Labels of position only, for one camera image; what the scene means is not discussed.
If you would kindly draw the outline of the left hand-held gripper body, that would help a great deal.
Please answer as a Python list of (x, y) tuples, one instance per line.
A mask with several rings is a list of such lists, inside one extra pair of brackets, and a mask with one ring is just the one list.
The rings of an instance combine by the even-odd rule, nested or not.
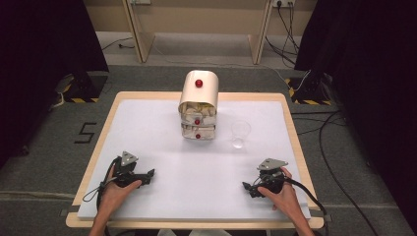
[(117, 186), (124, 188), (135, 181), (149, 178), (147, 174), (134, 173), (137, 161), (136, 156), (125, 150), (115, 159), (113, 178)]

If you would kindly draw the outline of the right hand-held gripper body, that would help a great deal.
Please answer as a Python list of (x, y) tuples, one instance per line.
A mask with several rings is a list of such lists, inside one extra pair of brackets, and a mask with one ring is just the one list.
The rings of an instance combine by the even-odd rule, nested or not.
[(258, 170), (260, 171), (258, 185), (278, 194), (282, 189), (285, 178), (282, 167), (286, 165), (287, 162), (283, 160), (273, 158), (265, 159), (258, 166)]

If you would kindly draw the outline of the person's right hand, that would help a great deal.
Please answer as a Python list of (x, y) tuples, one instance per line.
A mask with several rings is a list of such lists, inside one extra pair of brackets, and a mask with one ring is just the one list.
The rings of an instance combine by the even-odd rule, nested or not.
[(278, 194), (271, 192), (265, 187), (259, 187), (258, 191), (272, 201), (273, 210), (279, 209), (296, 227), (301, 226), (306, 222), (306, 218), (300, 208), (296, 192), (290, 183), (284, 183)]

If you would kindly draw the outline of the person's left hand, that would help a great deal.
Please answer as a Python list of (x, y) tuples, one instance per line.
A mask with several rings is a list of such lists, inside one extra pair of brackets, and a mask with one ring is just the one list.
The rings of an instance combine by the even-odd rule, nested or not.
[(95, 220), (106, 222), (126, 198), (141, 185), (141, 180), (137, 180), (127, 187), (119, 187), (114, 181), (109, 181), (104, 188)]

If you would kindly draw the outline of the white table mat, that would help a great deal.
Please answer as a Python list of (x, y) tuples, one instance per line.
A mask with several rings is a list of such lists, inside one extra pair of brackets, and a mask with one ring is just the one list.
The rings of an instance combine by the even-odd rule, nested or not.
[[(243, 120), (252, 131), (242, 148), (232, 145), (231, 126)], [(88, 188), (103, 180), (123, 151), (138, 157), (138, 173), (155, 169), (149, 185), (134, 191), (115, 212), (132, 220), (279, 221), (270, 200), (252, 198), (242, 182), (252, 183), (267, 158), (286, 161), (300, 176), (279, 101), (221, 101), (215, 138), (183, 138), (175, 100), (127, 99), (116, 109)]]

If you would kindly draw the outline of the clear plastic cup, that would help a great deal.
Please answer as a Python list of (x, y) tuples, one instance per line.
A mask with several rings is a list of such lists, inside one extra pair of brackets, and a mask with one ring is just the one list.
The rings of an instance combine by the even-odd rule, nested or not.
[(232, 145), (235, 148), (242, 148), (245, 144), (246, 138), (252, 131), (251, 125), (243, 120), (234, 122), (231, 126), (232, 131)]

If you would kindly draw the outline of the cream mini drawer cabinet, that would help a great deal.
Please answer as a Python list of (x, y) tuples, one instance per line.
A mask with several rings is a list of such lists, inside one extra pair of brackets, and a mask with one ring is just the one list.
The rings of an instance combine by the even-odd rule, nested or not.
[(182, 136), (197, 141), (213, 140), (217, 103), (217, 75), (204, 70), (189, 72), (178, 105)]

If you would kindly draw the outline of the hazard striped stand base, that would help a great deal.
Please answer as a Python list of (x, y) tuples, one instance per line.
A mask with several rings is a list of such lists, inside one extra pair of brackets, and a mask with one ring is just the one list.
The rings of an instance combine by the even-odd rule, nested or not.
[(284, 80), (288, 86), (290, 99), (296, 104), (331, 105), (331, 100), (324, 86), (318, 83), (311, 87), (304, 78), (288, 78)]
[(63, 98), (66, 102), (72, 103), (98, 102), (107, 78), (108, 74), (105, 72), (87, 72), (80, 79), (69, 75), (62, 91)]

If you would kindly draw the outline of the dark curtain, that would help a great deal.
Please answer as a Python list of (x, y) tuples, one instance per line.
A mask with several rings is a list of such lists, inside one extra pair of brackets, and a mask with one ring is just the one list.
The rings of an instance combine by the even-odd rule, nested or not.
[(371, 163), (417, 234), (417, 0), (317, 0), (296, 67), (332, 77)]
[(108, 69), (84, 0), (0, 0), (0, 168), (37, 128), (60, 80)]

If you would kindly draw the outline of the wooden desk leg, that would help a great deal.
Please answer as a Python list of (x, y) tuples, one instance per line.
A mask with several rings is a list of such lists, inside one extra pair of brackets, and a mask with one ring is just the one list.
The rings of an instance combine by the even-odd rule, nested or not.
[(126, 12), (128, 25), (134, 39), (135, 48), (140, 63), (146, 63), (155, 38), (153, 32), (145, 31), (141, 24), (140, 16), (136, 9), (140, 6), (140, 0), (122, 0)]
[(260, 28), (256, 34), (248, 35), (248, 42), (251, 49), (252, 61), (254, 65), (259, 65), (262, 59), (265, 36), (268, 32), (268, 23), (272, 10), (271, 0), (265, 0)]

